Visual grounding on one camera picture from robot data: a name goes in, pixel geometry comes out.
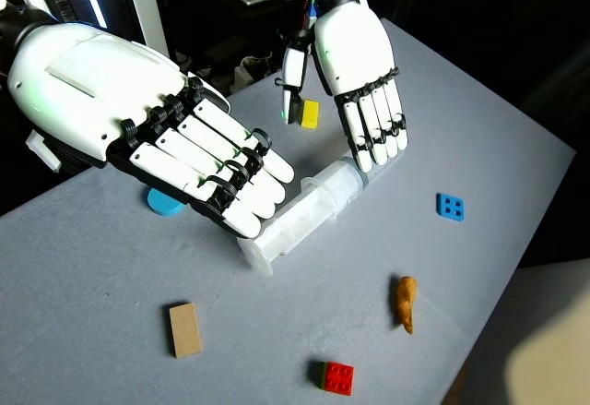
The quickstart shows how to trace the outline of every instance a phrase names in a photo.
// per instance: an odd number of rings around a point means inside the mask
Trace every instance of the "white robotic hand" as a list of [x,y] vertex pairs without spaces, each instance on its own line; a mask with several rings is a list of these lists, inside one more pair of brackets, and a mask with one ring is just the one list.
[[8,88],[48,154],[109,161],[236,235],[259,233],[293,179],[264,131],[246,130],[216,90],[144,45],[82,24],[32,28]]
[[292,35],[283,63],[284,119],[301,114],[307,47],[326,93],[335,97],[348,144],[360,169],[383,165],[407,146],[406,118],[394,77],[389,37],[366,0],[314,0],[317,20]]

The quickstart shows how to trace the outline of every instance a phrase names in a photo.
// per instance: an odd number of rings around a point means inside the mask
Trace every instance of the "beige rectangular block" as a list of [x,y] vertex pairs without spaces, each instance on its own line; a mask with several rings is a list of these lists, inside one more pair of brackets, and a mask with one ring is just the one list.
[[170,321],[176,357],[190,356],[201,352],[201,336],[196,322],[195,304],[190,303],[171,308]]

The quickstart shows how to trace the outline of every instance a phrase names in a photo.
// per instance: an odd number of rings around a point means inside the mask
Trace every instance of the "gray table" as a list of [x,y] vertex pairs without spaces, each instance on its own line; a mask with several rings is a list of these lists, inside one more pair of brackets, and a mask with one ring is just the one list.
[[[574,152],[385,22],[402,74],[409,148],[338,222],[274,264],[186,209],[152,214],[145,187],[91,170],[0,220],[0,402],[433,404],[486,323]],[[299,178],[346,149],[312,66],[321,127],[279,122],[273,77],[232,97]],[[296,194],[297,185],[289,189]],[[462,197],[440,218],[435,194]],[[390,280],[419,281],[415,334],[394,328]],[[204,351],[169,353],[165,305],[197,304]],[[319,390],[314,362],[356,367],[351,399]]]

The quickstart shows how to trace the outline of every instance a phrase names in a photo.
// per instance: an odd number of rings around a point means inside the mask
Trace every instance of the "red lego brick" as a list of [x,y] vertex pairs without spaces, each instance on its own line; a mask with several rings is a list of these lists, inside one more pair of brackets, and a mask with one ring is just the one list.
[[328,362],[324,368],[324,382],[322,389],[331,393],[352,394],[352,376],[354,366],[343,365],[337,362]]

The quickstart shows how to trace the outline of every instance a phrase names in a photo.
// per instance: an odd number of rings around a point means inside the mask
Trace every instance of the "blue disc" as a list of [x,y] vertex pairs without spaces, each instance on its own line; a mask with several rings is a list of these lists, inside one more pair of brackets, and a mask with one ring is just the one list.
[[160,216],[173,216],[180,213],[184,208],[182,202],[153,188],[147,193],[147,204]]

